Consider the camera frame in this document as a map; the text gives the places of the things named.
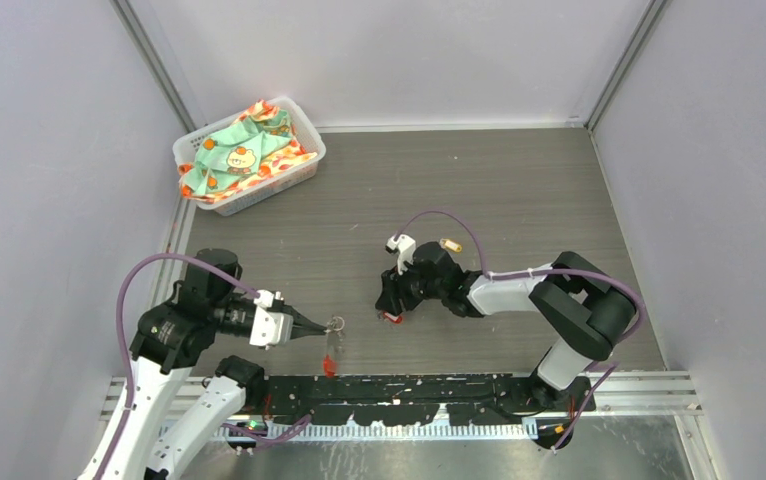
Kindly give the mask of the key with red tag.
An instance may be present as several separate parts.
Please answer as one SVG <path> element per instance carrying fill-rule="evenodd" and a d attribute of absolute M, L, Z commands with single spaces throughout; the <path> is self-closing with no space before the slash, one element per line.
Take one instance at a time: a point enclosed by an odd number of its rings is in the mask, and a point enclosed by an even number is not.
<path fill-rule="evenodd" d="M 380 311 L 378 313 L 378 317 L 382 320 L 388 321 L 392 324 L 401 324 L 403 322 L 403 317 L 401 315 L 392 315 L 388 312 Z"/>

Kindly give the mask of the red keyring with metal chain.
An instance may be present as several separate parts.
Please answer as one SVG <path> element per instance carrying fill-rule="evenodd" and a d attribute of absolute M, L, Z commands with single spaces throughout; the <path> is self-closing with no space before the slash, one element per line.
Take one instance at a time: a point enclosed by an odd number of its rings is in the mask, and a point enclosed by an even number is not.
<path fill-rule="evenodd" d="M 343 317 L 334 315 L 327 324 L 326 352 L 322 362 L 326 378 L 334 378 L 337 375 L 339 363 L 343 356 L 344 328 Z"/>

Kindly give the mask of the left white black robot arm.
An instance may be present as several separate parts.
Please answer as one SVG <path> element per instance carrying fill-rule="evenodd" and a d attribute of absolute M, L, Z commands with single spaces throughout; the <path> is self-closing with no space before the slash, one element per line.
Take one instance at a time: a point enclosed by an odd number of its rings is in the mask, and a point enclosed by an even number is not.
<path fill-rule="evenodd" d="M 123 305 L 145 266 L 186 263 L 171 296 L 140 317 L 125 338 Z M 116 331 L 125 366 L 122 395 L 83 479 L 176 479 L 207 441 L 236 413 L 252 414 L 269 400 L 263 367 L 231 355 L 219 362 L 204 392 L 165 433 L 159 431 L 178 392 L 219 334 L 269 349 L 330 327 L 290 306 L 281 292 L 256 290 L 241 280 L 235 253 L 204 249 L 195 256 L 162 253 L 139 262 L 125 277 L 116 303 Z"/>

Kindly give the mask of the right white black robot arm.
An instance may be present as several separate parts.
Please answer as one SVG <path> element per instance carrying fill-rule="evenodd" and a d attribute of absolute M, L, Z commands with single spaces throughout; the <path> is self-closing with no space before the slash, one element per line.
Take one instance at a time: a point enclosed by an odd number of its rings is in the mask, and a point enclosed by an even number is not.
<path fill-rule="evenodd" d="M 386 250 L 396 264 L 381 275 L 375 307 L 393 323 L 426 300 L 437 300 L 458 317 L 538 312 L 559 338 L 530 376 L 530 397 L 555 410 L 570 385 L 591 364 L 610 358 L 634 318 L 640 301 L 582 256 L 566 251 L 548 265 L 517 272 L 463 269 L 440 244 L 417 244 L 407 235 L 390 238 Z"/>

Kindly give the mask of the key with yellow tag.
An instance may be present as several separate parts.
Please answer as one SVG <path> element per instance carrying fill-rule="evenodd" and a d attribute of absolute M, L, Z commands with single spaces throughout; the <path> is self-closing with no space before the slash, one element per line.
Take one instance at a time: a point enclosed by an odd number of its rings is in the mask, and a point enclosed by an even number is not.
<path fill-rule="evenodd" d="M 450 252 L 461 253 L 463 251 L 463 246 L 452 239 L 442 238 L 439 240 L 439 244 L 443 249 Z"/>

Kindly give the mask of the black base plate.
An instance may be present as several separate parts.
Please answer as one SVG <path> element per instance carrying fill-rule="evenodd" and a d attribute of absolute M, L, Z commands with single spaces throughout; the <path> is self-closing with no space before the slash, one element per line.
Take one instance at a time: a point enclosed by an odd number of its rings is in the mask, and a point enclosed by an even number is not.
<path fill-rule="evenodd" d="M 271 376 L 247 395 L 242 414 L 290 425 L 309 414 L 317 426 L 428 425 L 447 414 L 452 426 L 509 425 L 526 416 L 568 419 L 583 408 L 591 381 L 579 376 L 550 393 L 514 374 Z"/>

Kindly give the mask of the aluminium front rail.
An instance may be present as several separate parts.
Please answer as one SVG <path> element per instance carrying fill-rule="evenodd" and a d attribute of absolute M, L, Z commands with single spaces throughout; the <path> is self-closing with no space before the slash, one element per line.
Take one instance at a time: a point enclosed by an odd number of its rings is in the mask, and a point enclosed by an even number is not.
<path fill-rule="evenodd" d="M 607 379 L 585 376 L 591 381 L 584 397 L 583 408 L 568 419 L 546 414 L 526 416 L 509 425 L 452 426 L 442 413 L 428 425 L 387 427 L 380 422 L 360 426 L 350 420 L 343 426 L 317 426 L 311 423 L 297 435 L 299 441 L 340 440 L 460 440 L 460 439 L 520 439 L 529 438 L 544 448 L 558 440 L 568 442 L 570 425 L 581 425 L 586 417 L 649 417 L 697 416 L 702 408 L 696 401 L 689 379 L 667 372 L 619 372 Z M 230 423 L 255 427 L 275 438 L 291 425 L 278 424 L 260 415 L 242 414 L 240 410 Z"/>

